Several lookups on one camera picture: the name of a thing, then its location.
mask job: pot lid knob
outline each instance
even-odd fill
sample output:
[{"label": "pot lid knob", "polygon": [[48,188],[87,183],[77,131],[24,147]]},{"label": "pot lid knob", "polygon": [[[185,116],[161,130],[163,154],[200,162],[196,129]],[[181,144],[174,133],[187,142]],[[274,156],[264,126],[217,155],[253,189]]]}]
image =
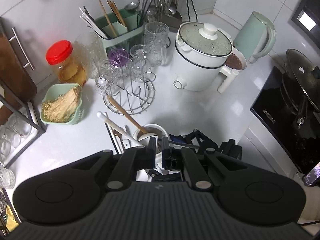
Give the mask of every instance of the pot lid knob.
[{"label": "pot lid knob", "polygon": [[218,38],[218,35],[216,34],[217,31],[218,28],[210,23],[205,23],[203,28],[199,29],[200,35],[209,40],[216,40]]}]

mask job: brown food in bowl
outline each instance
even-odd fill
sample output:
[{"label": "brown food in bowl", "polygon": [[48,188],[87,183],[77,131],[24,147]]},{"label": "brown food in bowl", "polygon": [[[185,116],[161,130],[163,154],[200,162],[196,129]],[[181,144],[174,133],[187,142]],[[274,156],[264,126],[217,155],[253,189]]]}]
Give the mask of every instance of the brown food in bowl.
[{"label": "brown food in bowl", "polygon": [[237,70],[241,70],[242,69],[241,61],[233,53],[227,58],[227,61],[226,61],[225,65],[227,65],[230,68],[235,68]]}]

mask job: chopstick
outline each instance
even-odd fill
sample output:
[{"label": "chopstick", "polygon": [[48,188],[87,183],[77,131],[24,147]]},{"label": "chopstick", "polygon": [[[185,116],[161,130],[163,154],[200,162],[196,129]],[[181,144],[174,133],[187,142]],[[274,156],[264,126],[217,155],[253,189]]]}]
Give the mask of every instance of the chopstick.
[{"label": "chopstick", "polygon": [[148,131],[142,127],[140,124],[137,123],[136,120],[133,119],[133,117],[131,115],[129,115],[127,113],[126,110],[124,110],[122,108],[121,105],[118,104],[117,101],[114,100],[114,98],[112,96],[107,96],[108,101],[110,102],[110,104],[112,104],[116,109],[118,109],[131,123],[133,123],[142,133],[146,134],[148,133]]},{"label": "chopstick", "polygon": [[125,25],[125,22],[124,22],[124,20],[123,20],[123,18],[122,18],[122,16],[121,16],[121,14],[120,14],[120,12],[119,12],[116,4],[115,4],[115,2],[114,2],[114,1],[110,1],[110,0],[107,0],[107,2],[108,2],[108,4],[109,4],[111,10],[113,11],[113,13],[114,13],[114,14],[116,15],[116,17],[118,18],[119,22],[120,22],[124,27],[127,27],[127,26]]},{"label": "chopstick", "polygon": [[148,0],[146,0],[146,3],[145,3],[144,5],[142,5],[142,6],[143,6],[142,11],[141,11],[142,14],[141,14],[141,18],[140,18],[138,27],[140,27],[141,24],[143,24],[144,17],[146,16],[146,13],[147,13],[147,11],[148,11],[151,3],[152,3],[152,0],[150,1],[149,6],[148,6],[147,9],[146,9],[147,3],[148,3]]},{"label": "chopstick", "polygon": [[115,28],[113,27],[113,25],[111,24],[111,22],[110,22],[110,20],[109,20],[109,17],[108,17],[108,15],[107,15],[107,13],[106,13],[106,10],[104,9],[104,6],[103,6],[101,0],[99,0],[99,3],[100,3],[101,9],[102,9],[102,11],[103,11],[103,14],[104,14],[104,16],[105,16],[105,18],[106,18],[106,20],[107,20],[107,22],[108,22],[111,30],[112,30],[114,36],[117,37],[118,35],[117,35],[117,33],[116,33],[116,30],[115,30]]},{"label": "chopstick", "polygon": [[108,39],[108,37],[101,31],[101,29],[88,17],[88,15],[79,7],[82,15],[80,18],[85,21],[86,24],[89,24],[91,28],[95,30],[97,34],[99,34],[102,38]]},{"label": "chopstick", "polygon": [[[87,8],[85,6],[83,6],[83,8],[86,15],[94,22],[95,25],[97,25],[96,21],[91,17],[90,13],[88,12]],[[101,30],[108,39],[111,39],[111,37],[102,28],[99,28],[99,30]]]}]

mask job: mint green electric kettle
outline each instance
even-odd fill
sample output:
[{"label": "mint green electric kettle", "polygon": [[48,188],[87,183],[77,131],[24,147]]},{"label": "mint green electric kettle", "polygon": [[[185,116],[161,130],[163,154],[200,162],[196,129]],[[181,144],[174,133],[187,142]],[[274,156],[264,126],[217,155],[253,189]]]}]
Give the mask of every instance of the mint green electric kettle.
[{"label": "mint green electric kettle", "polygon": [[234,46],[248,63],[267,55],[276,42],[273,23],[264,15],[253,12],[234,40]]}]

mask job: red lid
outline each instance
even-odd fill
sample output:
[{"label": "red lid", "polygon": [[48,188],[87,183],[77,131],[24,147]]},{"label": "red lid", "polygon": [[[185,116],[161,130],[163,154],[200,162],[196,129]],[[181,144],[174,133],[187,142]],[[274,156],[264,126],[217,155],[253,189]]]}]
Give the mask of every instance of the red lid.
[{"label": "red lid", "polygon": [[56,65],[66,60],[71,55],[72,49],[70,41],[58,41],[47,50],[45,58],[50,65]]}]

